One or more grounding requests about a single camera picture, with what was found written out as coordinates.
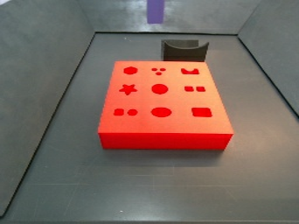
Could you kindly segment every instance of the red box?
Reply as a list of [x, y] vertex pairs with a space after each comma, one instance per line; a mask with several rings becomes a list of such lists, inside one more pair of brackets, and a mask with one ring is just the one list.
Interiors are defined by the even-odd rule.
[[206, 64], [117, 61], [97, 134], [104, 149], [224, 150], [233, 130]]

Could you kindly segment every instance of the shape hole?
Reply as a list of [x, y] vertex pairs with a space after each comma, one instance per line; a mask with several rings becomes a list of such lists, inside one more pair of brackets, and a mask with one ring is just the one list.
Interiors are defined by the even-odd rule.
[[152, 91], [153, 91], [153, 93], [162, 95], [166, 93], [168, 87], [164, 84], [154, 84], [152, 86]]
[[182, 74], [200, 74], [200, 71], [197, 68], [193, 68], [190, 71], [186, 70], [185, 68], [181, 69]]
[[121, 108], [116, 108], [113, 116], [121, 116], [122, 114], [124, 114], [124, 110]]
[[133, 66], [129, 66], [124, 69], [125, 74], [136, 74], [136, 72], [137, 72], [137, 69]]
[[192, 115], [197, 117], [210, 117], [210, 109], [209, 108], [192, 108]]
[[205, 88], [204, 87], [196, 87], [196, 91], [197, 92], [205, 92]]
[[184, 91], [185, 92], [192, 92], [193, 91], [193, 88], [192, 87], [184, 87]]
[[169, 116], [172, 111], [168, 108], [153, 108], [152, 115], [157, 117], [166, 117]]
[[126, 114], [128, 114], [129, 116], [134, 116], [134, 115], [137, 114], [137, 111], [132, 108], [132, 109], [129, 109], [129, 110], [126, 111]]

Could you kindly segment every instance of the gray floor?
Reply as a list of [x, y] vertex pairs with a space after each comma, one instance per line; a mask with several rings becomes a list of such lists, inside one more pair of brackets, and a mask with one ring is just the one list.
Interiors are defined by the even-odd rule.
[[[209, 41], [234, 136], [225, 151], [102, 150], [116, 60], [160, 60], [161, 39]], [[299, 124], [236, 37], [98, 34], [2, 221], [299, 221]]]

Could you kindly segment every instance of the star-shaped hole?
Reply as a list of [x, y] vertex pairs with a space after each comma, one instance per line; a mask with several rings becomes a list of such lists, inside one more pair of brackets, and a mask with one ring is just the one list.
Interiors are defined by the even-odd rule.
[[118, 92], [124, 92], [125, 95], [129, 95], [132, 92], [136, 92], [136, 85], [122, 85], [122, 88], [118, 89]]

